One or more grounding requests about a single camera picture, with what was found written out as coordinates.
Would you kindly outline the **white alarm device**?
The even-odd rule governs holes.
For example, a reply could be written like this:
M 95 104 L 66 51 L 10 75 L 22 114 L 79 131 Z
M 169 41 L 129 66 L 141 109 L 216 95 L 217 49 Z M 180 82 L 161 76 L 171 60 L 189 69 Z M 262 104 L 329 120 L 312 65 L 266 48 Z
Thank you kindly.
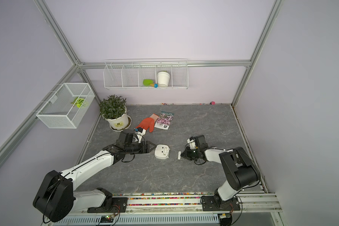
M 156 146 L 154 156 L 157 159 L 165 160 L 169 158 L 170 148 L 168 145 L 159 144 Z

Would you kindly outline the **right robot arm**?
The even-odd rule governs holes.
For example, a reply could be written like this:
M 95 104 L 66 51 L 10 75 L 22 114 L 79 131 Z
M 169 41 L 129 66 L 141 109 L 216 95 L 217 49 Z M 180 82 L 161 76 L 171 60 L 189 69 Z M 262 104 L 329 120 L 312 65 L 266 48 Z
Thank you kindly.
M 218 203 L 233 199 L 244 188 L 256 186 L 261 179 L 259 169 L 242 147 L 210 147 L 203 135 L 190 137 L 181 157 L 193 161 L 196 165 L 200 165 L 200 160 L 203 160 L 202 164 L 221 164 L 226 181 L 215 191 L 214 200 Z

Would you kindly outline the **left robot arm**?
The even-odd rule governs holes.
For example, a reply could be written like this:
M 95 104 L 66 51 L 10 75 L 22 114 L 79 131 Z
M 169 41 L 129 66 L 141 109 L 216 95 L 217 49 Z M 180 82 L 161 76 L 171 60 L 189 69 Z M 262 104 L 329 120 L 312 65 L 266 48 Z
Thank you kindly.
M 42 222 L 58 222 L 69 213 L 82 210 L 120 215 L 126 210 L 124 198 L 114 198 L 111 192 L 100 187 L 87 192 L 77 192 L 77 187 L 103 169 L 122 162 L 126 155 L 150 153 L 156 147 L 142 135 L 125 130 L 115 143 L 88 160 L 61 172 L 48 172 L 33 201 L 34 208 L 42 213 Z

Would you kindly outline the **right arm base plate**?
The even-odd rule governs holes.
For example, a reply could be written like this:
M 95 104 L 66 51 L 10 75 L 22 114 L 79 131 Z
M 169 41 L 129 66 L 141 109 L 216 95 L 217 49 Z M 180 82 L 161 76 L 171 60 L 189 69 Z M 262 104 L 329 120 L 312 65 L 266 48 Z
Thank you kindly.
M 231 198 L 223 201 L 219 195 L 202 196 L 200 204 L 203 211 L 239 211 L 241 209 L 237 198 Z

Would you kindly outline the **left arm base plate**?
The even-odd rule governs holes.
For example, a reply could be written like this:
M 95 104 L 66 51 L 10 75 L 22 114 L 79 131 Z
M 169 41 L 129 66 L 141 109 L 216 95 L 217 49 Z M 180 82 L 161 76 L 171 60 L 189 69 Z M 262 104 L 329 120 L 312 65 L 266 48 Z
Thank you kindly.
M 87 213 L 123 213 L 127 208 L 127 197 L 106 198 L 100 207 L 88 208 Z

